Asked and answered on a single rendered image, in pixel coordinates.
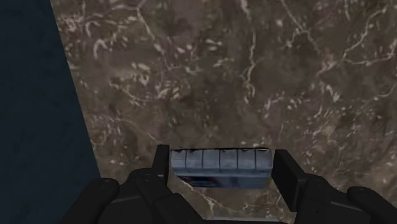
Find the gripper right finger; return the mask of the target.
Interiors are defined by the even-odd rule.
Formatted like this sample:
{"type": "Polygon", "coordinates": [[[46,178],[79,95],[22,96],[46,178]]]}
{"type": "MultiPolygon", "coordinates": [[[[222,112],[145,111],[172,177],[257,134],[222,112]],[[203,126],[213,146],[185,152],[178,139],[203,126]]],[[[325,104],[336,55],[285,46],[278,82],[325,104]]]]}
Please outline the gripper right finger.
{"type": "Polygon", "coordinates": [[[309,174],[287,150],[275,150],[272,179],[294,224],[397,224],[397,208],[376,191],[352,186],[344,193],[309,174]]]}

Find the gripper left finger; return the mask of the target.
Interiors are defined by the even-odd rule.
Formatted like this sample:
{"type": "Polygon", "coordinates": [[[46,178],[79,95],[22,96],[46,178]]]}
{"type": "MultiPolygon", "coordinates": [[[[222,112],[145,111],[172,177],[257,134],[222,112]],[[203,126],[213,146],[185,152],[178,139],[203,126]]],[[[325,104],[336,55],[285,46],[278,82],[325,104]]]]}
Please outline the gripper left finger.
{"type": "Polygon", "coordinates": [[[157,146],[150,168],[132,171],[123,184],[91,180],[61,219],[61,224],[202,224],[202,217],[167,186],[168,145],[157,146]]]}

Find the grey ridged rectangular box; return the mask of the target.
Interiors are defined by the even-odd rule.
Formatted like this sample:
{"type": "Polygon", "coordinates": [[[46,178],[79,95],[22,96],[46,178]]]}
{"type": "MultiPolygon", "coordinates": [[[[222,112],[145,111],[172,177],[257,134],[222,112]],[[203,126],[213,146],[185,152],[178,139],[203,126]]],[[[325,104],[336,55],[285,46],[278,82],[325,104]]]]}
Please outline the grey ridged rectangular box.
{"type": "Polygon", "coordinates": [[[172,150],[171,171],[192,187],[260,189],[270,178],[267,148],[172,150]]]}

